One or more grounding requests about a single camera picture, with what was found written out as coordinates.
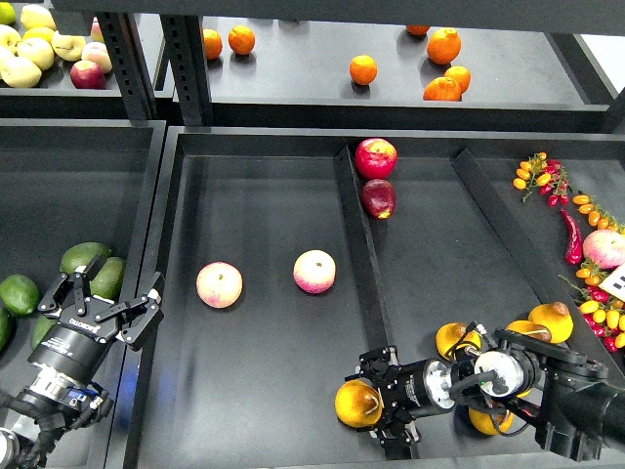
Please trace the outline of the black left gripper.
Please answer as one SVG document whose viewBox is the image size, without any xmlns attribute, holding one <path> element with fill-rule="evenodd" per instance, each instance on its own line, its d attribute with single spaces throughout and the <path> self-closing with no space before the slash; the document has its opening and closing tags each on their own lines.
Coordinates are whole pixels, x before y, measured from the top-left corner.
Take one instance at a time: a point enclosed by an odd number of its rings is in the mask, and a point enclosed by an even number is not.
<svg viewBox="0 0 625 469">
<path fill-rule="evenodd" d="M 27 361 L 52 368 L 70 381 L 87 386 L 117 340 L 139 351 L 164 318 L 161 293 L 165 278 L 156 272 L 136 298 L 114 304 L 94 297 L 90 282 L 106 262 L 95 255 L 72 274 L 60 273 L 43 295 L 37 311 L 54 323 Z"/>
</svg>

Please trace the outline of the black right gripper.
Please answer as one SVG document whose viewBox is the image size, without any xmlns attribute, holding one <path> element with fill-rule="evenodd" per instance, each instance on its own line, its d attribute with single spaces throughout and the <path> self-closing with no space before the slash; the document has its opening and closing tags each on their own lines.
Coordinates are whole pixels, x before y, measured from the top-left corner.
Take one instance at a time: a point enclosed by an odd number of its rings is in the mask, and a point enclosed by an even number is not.
<svg viewBox="0 0 625 469">
<path fill-rule="evenodd" d="M 434 359 L 399 365 L 395 345 L 361 354 L 354 373 L 344 381 L 357 379 L 380 386 L 382 419 L 390 423 L 378 425 L 373 435 L 387 459 L 412 459 L 412 450 L 421 441 L 413 421 L 448 413 L 455 407 L 450 397 L 450 366 Z"/>
</svg>

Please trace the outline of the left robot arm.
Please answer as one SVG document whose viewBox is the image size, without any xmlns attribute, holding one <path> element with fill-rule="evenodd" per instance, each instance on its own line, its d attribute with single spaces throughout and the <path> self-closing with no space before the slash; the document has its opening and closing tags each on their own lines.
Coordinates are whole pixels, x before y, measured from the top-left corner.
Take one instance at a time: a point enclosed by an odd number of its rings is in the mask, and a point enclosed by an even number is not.
<svg viewBox="0 0 625 469">
<path fill-rule="evenodd" d="M 16 396 L 1 395 L 1 406 L 19 416 L 1 431 L 4 468 L 43 468 L 65 433 L 107 417 L 114 400 L 94 377 L 110 348 L 121 342 L 139 351 L 163 319 L 163 274 L 137 297 L 115 303 L 90 288 L 104 264 L 97 254 L 59 274 L 37 306 L 53 325 L 28 358 L 38 369 L 33 382 Z"/>
</svg>

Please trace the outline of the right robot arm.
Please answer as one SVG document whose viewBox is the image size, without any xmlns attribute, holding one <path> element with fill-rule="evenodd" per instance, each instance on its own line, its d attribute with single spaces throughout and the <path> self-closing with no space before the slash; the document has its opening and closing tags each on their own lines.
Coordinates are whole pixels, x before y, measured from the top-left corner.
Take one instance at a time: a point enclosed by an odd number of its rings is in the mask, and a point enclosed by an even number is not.
<svg viewBox="0 0 625 469">
<path fill-rule="evenodd" d="M 462 407 L 484 434 L 530 428 L 542 449 L 576 462 L 622 451 L 623 389 L 605 365 L 546 334 L 450 323 L 437 333 L 434 359 L 402 364 L 394 345 L 371 350 L 337 391 L 337 417 L 384 449 L 410 448 L 421 439 L 419 419 Z"/>
</svg>

